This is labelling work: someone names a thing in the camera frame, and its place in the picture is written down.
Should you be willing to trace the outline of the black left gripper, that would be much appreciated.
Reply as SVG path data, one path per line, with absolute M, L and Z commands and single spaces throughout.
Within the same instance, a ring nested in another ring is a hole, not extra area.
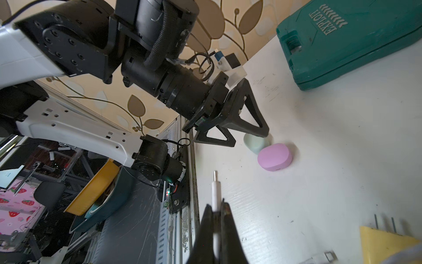
M 249 81 L 242 79 L 229 92 L 225 86 L 228 78 L 223 72 L 217 75 L 209 93 L 183 126 L 186 133 L 192 128 L 197 130 L 195 143 L 234 147 L 236 139 L 228 129 L 262 138 L 269 135 L 269 126 L 259 110 Z M 220 112 L 222 122 L 217 125 L 215 119 Z

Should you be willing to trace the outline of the pink earbud case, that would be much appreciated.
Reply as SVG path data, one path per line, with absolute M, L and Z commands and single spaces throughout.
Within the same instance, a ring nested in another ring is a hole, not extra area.
M 265 170 L 274 172 L 287 168 L 293 156 L 290 149 L 281 143 L 263 148 L 258 154 L 258 164 Z

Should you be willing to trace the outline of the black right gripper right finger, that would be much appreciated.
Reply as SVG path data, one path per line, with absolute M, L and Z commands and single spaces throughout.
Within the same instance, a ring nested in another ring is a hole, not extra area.
M 230 205 L 224 200 L 221 206 L 220 226 L 220 263 L 248 264 Z

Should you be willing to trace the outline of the white charging cable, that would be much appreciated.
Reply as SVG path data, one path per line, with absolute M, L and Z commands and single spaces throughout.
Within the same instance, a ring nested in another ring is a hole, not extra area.
M 217 171 L 214 171 L 212 182 L 212 211 L 214 215 L 213 231 L 213 253 L 218 260 L 220 255 L 220 227 L 219 217 L 222 204 L 221 182 L 218 179 Z

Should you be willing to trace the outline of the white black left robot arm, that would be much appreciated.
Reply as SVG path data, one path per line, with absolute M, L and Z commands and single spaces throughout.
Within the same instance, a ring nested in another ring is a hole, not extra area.
M 186 119 L 196 143 L 233 147 L 231 130 L 259 137 L 269 127 L 251 86 L 228 77 L 211 84 L 179 59 L 200 9 L 195 1 L 64 1 L 1 26 L 1 137 L 28 136 L 72 145 L 111 158 L 145 178 L 176 184 L 185 165 L 167 144 L 91 121 L 52 101 L 37 79 L 89 74 L 110 84 L 120 68 L 135 84 Z

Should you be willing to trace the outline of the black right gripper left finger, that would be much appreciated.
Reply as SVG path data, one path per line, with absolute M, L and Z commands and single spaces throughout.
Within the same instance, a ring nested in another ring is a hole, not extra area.
M 205 207 L 198 234 L 187 264 L 214 264 L 214 214 L 211 205 Z

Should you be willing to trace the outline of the yellow charger plug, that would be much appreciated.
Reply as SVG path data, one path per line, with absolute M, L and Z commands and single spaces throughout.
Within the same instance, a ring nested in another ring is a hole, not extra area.
M 412 235 L 406 221 L 374 215 L 371 226 L 360 226 L 364 264 L 420 264 L 422 240 Z

